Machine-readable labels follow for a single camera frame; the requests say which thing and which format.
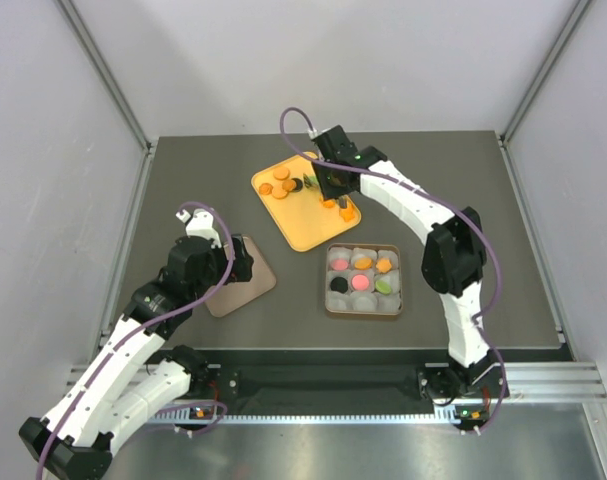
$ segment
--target dark gray table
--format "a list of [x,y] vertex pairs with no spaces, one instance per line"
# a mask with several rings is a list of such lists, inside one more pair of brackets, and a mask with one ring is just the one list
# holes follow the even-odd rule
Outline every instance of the dark gray table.
[[[409,178],[460,207],[479,211],[501,260],[505,290],[485,318],[501,347],[559,346],[555,325],[525,227],[493,132],[362,133],[358,146],[374,145]],[[302,146],[311,146],[298,136]],[[331,240],[397,245],[402,253],[405,309],[398,320],[337,320],[324,311],[322,279],[326,245],[294,252],[250,185],[254,173],[292,156],[278,135],[161,138],[143,200],[119,298],[150,280],[176,238],[174,217],[186,200],[216,208],[233,232],[250,235],[277,277],[272,291],[216,319],[205,307],[174,335],[171,344],[204,348],[442,348],[447,328],[438,296],[421,273],[422,246],[393,215],[354,195],[361,224]],[[485,269],[483,301],[494,289]]]

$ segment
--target white wall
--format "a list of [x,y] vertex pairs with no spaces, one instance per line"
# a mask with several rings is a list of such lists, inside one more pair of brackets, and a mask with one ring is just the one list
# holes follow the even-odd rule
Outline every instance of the white wall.
[[76,0],[150,136],[501,131],[573,3]]
[[53,1],[0,2],[0,479],[85,360],[141,150]]
[[512,150],[575,347],[607,387],[607,0],[594,2]]

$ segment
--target orange tray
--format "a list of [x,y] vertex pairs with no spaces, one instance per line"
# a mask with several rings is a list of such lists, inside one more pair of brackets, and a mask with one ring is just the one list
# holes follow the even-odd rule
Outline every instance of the orange tray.
[[252,177],[252,187],[259,196],[267,211],[270,212],[276,225],[283,233],[287,243],[297,252],[307,252],[327,240],[356,227],[361,221],[361,212],[352,200],[354,218],[345,221],[339,215],[339,206],[326,208],[321,203],[321,192],[303,187],[300,192],[290,192],[289,195],[277,200],[272,195],[261,195],[259,186],[270,183],[273,186],[282,182],[274,178],[272,172],[278,167],[290,170],[289,178],[303,180],[303,174],[314,175],[312,164],[298,155],[288,158],[276,165],[262,170]]

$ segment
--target egg carton tray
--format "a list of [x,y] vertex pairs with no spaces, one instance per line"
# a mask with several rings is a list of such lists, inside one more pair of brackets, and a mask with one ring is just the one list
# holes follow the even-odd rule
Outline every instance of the egg carton tray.
[[403,310],[399,249],[335,243],[325,262],[325,308],[335,317],[394,320]]

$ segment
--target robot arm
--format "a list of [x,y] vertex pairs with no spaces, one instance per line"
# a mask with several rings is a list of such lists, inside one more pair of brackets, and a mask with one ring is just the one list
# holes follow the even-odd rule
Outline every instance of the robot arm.
[[[369,170],[384,173],[417,190],[421,189],[420,186],[405,178],[389,160],[379,161]],[[423,245],[426,245],[435,225],[444,225],[455,219],[452,212],[445,207],[414,195],[398,183],[394,184],[388,180],[362,175],[360,191],[396,215],[410,227]],[[481,280],[470,283],[460,296],[451,293],[439,294],[449,331],[449,354],[464,367],[480,361],[489,349],[472,322],[472,315],[481,310],[480,293]]]
[[[482,267],[486,262],[482,244],[450,210],[402,187],[401,182],[414,191],[423,191],[403,176],[385,154],[374,147],[357,150],[340,126],[315,135],[312,141],[325,162],[367,169],[396,180],[314,164],[326,199],[358,191],[383,205],[419,237],[425,246],[423,276],[443,303],[450,337],[449,355],[463,369],[480,365],[489,347],[481,338],[472,315],[481,309],[479,295]],[[464,213],[480,227],[474,210],[468,207]]]
[[[188,392],[204,393],[211,380],[206,359],[188,347],[179,346],[150,377],[124,393],[138,369],[192,312],[188,310],[138,331],[116,348],[119,342],[146,321],[203,296],[220,281],[227,265],[225,250],[209,213],[197,210],[190,215],[183,211],[177,217],[185,224],[188,236],[176,241],[167,265],[154,280],[134,292],[105,347],[63,400],[43,418],[26,420],[19,431],[38,461],[52,432],[48,427],[58,425],[79,393],[83,393],[46,459],[46,468],[62,480],[101,478],[113,456],[150,417]],[[249,281],[253,259],[242,236],[233,235],[232,242],[235,259],[228,282]],[[107,362],[109,368],[103,369]]]

